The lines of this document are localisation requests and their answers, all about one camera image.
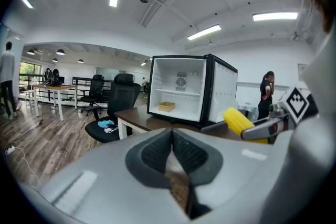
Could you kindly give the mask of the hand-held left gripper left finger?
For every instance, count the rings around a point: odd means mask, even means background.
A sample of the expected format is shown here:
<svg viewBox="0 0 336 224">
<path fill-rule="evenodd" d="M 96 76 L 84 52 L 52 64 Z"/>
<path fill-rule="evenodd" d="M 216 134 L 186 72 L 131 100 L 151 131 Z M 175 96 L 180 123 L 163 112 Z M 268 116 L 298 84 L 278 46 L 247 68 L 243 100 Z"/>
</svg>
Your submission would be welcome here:
<svg viewBox="0 0 336 224">
<path fill-rule="evenodd" d="M 40 190 L 21 191 L 47 223 L 188 223 L 169 189 L 150 188 L 128 171 L 128 150 L 160 129 L 103 144 L 57 172 Z"/>
</svg>

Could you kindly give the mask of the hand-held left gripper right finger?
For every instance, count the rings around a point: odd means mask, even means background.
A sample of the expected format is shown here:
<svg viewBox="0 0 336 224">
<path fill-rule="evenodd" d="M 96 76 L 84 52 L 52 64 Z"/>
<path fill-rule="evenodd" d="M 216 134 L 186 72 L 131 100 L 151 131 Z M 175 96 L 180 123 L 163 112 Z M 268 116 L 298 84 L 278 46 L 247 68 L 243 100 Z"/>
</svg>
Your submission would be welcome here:
<svg viewBox="0 0 336 224">
<path fill-rule="evenodd" d="M 320 223 L 315 199 L 330 191 L 334 169 L 334 119 L 310 118 L 279 135 L 272 146 L 175 130 L 223 164 L 206 185 L 191 186 L 193 223 Z"/>
</svg>

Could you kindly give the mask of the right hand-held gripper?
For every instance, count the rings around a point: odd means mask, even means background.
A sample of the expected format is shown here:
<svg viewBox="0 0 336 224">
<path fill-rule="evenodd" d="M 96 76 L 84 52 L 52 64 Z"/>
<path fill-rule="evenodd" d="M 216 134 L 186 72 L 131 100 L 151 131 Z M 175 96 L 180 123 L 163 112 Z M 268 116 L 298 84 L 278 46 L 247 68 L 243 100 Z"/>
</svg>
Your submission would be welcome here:
<svg viewBox="0 0 336 224">
<path fill-rule="evenodd" d="M 305 97 L 296 86 L 293 86 L 287 89 L 276 103 L 270 105 L 270 118 L 256 121 L 254 127 L 241 132 L 241 138 L 247 141 L 271 138 L 282 131 L 295 129 L 301 121 L 318 114 L 312 95 Z M 224 134 L 227 130 L 226 122 L 218 122 L 203 127 L 201 133 Z"/>
</svg>

